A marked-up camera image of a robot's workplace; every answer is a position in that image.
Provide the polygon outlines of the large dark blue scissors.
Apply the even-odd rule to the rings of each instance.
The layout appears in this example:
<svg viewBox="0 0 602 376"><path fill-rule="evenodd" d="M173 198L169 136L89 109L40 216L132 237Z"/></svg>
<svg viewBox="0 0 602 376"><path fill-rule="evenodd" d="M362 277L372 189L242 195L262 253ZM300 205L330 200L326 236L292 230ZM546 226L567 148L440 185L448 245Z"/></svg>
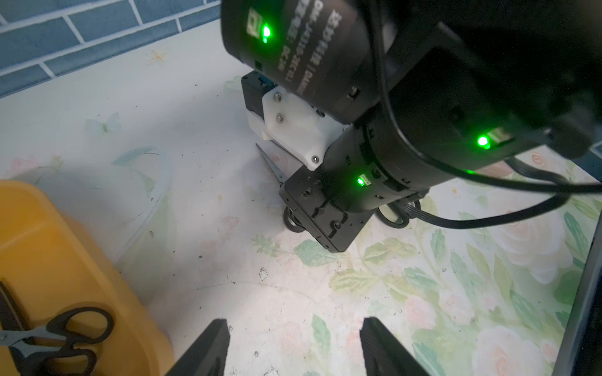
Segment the large dark blue scissors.
<svg viewBox="0 0 602 376"><path fill-rule="evenodd" d="M411 219L415 216L409 214L404 208L407 205L405 202L394 201L387 205L383 205L376 210L376 216L380 221L388 227L394 229L403 229L409 225Z"/></svg>

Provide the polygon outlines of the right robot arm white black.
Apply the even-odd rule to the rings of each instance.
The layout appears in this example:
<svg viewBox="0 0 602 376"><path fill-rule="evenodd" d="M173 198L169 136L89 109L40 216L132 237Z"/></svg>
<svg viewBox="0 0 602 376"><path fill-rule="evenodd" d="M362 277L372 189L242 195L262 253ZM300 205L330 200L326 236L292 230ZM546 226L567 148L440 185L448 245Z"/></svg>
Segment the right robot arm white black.
<svg viewBox="0 0 602 376"><path fill-rule="evenodd" d="M545 145L583 156L601 125L599 1L224 1L227 52L252 72L247 108L298 97L344 125L325 154L280 176L283 221L332 253L389 207L467 230L531 219L598 183L569 183L517 155ZM546 194L519 211L451 220L424 212L453 178Z"/></svg>

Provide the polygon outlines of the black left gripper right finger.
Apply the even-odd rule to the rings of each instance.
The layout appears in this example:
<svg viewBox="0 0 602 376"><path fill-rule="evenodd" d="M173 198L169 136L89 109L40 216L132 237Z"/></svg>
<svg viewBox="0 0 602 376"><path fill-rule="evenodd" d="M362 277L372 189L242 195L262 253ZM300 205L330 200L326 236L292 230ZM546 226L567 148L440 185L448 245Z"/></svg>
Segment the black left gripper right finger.
<svg viewBox="0 0 602 376"><path fill-rule="evenodd" d="M378 318L364 319L360 339L367 376L429 375Z"/></svg>

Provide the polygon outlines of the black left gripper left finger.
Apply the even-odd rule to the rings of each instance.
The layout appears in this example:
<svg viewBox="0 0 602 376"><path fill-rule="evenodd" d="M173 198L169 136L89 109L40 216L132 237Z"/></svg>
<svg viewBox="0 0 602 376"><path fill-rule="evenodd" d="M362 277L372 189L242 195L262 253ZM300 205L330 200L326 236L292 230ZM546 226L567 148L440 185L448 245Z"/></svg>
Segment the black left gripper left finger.
<svg viewBox="0 0 602 376"><path fill-rule="evenodd" d="M166 376L224 376L230 331L226 319L215 319L180 357Z"/></svg>

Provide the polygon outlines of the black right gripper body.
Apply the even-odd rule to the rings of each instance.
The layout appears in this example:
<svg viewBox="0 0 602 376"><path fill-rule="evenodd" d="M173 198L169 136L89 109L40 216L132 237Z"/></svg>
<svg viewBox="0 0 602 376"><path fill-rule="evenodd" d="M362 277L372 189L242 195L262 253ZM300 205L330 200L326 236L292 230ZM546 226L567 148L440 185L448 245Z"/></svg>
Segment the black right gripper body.
<svg viewBox="0 0 602 376"><path fill-rule="evenodd" d="M337 207L327 197L324 183L320 169L302 166L283 183L279 194L296 222L323 248L346 252L376 211L352 213Z"/></svg>

